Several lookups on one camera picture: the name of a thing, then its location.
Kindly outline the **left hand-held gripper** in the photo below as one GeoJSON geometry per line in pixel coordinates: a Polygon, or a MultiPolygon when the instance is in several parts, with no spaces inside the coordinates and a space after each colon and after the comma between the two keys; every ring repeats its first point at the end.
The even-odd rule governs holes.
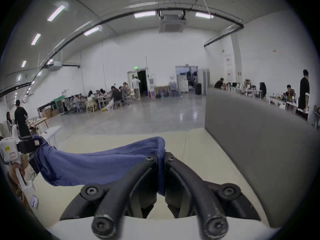
{"type": "MultiPolygon", "coordinates": [[[[22,154],[35,152],[41,146],[41,138],[38,135],[19,137],[7,137],[0,141],[1,162],[9,167],[12,164],[19,164],[22,169],[22,154]]],[[[28,160],[35,174],[39,174],[35,156],[31,155],[28,160]]]]}

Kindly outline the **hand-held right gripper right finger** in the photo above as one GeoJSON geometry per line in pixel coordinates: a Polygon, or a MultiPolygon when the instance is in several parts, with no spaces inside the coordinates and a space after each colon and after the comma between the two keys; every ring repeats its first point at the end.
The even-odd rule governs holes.
{"type": "Polygon", "coordinates": [[[174,218],[197,216],[200,236],[220,240],[230,230],[227,217],[261,221],[241,188],[202,180],[189,166],[166,152],[165,202],[174,218]]]}

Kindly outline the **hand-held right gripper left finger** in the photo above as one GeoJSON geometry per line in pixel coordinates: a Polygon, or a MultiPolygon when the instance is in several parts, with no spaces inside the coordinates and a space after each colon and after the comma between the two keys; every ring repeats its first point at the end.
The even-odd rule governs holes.
{"type": "Polygon", "coordinates": [[[83,186],[60,221],[93,217],[90,227],[97,238],[117,239],[122,217],[146,219],[157,202],[157,190],[157,158],[148,156],[117,181],[83,186]]]}

